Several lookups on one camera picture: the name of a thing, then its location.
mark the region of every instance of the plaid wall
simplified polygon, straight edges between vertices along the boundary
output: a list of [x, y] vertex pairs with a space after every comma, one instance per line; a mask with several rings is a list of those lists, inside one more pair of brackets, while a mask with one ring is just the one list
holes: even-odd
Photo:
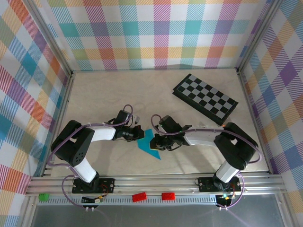
[[303, 1], [283, 1], [244, 74], [271, 165], [303, 226]]
[[21, 0], [0, 5], [0, 227], [13, 227], [41, 170], [67, 76]]
[[233, 68], [268, 6], [266, 0], [36, 3], [75, 70]]
[[262, 9], [261, 13], [259, 14], [258, 19], [257, 19], [257, 21], [256, 21], [253, 29], [251, 30], [250, 35], [248, 36], [248, 38], [246, 40], [246, 43], [245, 43], [245, 45], [244, 45], [244, 47], [243, 47], [243, 49], [241, 51], [241, 54], [240, 54], [240, 56], [238, 58], [238, 61], [237, 61], [237, 64], [236, 64], [237, 68], [240, 66], [241, 61], [243, 60], [243, 57], [245, 56], [245, 54], [246, 54], [246, 52], [248, 50], [248, 47], [250, 46], [250, 44], [251, 44], [252, 40], [254, 39], [257, 31], [259, 30], [259, 28], [260, 28], [260, 26], [262, 24], [263, 18], [264, 18], [265, 14], [266, 14], [269, 6], [270, 6], [270, 3], [272, 1], [273, 0], [267, 0], [266, 3], [264, 4], [263, 9]]

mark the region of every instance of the wooden surface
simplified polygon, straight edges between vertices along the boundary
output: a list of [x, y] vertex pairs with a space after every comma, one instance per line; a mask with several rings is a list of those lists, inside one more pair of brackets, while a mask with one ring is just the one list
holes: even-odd
[[[150, 118], [155, 113], [162, 117], [170, 115], [181, 126], [216, 127], [213, 121], [172, 95], [172, 89], [189, 73], [239, 102], [226, 122], [236, 123], [258, 142], [234, 69], [79, 73], [75, 76], [62, 126], [69, 120], [82, 124], [106, 122], [116, 117], [125, 104], [131, 104], [134, 114], [140, 116], [139, 124], [144, 130], [151, 128]], [[96, 141], [91, 143], [86, 157], [100, 175], [214, 173], [224, 161], [217, 148], [201, 145], [160, 151], [160, 156], [161, 160], [158, 160], [140, 150], [137, 142]], [[264, 160], [246, 168], [246, 171], [267, 170]], [[52, 176], [69, 173], [68, 169], [57, 167]]]

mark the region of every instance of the green block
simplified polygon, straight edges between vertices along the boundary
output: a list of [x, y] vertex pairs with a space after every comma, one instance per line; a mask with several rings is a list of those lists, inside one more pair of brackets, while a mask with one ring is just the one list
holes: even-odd
[[39, 194], [39, 201], [48, 201], [49, 194], [47, 193], [41, 193]]

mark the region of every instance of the plaid wallpaper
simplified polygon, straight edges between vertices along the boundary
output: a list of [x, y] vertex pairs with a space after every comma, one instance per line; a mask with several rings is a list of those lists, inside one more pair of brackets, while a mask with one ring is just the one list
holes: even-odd
[[75, 70], [233, 68], [267, 2], [36, 0]]
[[0, 0], [0, 227], [41, 170], [67, 76], [21, 0]]
[[303, 1], [283, 1], [244, 74], [272, 167], [303, 226]]
[[263, 18], [264, 18], [265, 14], [266, 14], [269, 6], [270, 6], [270, 3], [272, 1], [273, 0], [266, 0], [266, 3], [264, 4], [264, 7], [263, 7], [261, 13], [259, 14], [259, 17], [258, 17], [258, 19], [257, 19], [257, 21], [256, 21], [256, 23], [255, 23], [255, 25], [253, 27], [253, 29], [251, 30], [250, 35], [248, 36], [248, 38], [246, 40], [246, 43], [245, 43], [245, 45], [244, 45], [244, 47], [243, 47], [243, 49], [241, 51], [241, 54], [240, 54], [240, 56], [238, 58], [236, 67], [240, 66], [241, 61], [243, 60], [243, 57], [245, 56], [245, 54], [246, 54], [246, 52], [248, 50], [248, 47], [250, 46], [252, 40], [254, 39], [256, 32], [259, 30], [259, 28], [260, 28], [260, 26], [262, 24]]

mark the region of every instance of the blue paper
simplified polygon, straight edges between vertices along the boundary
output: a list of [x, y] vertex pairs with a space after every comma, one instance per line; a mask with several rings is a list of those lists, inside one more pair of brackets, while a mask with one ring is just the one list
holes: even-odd
[[152, 150], [150, 147], [150, 141], [152, 140], [152, 138], [154, 138], [152, 129], [145, 130], [144, 133], [145, 137], [143, 139], [138, 140], [138, 147], [146, 153], [161, 160], [158, 150]]

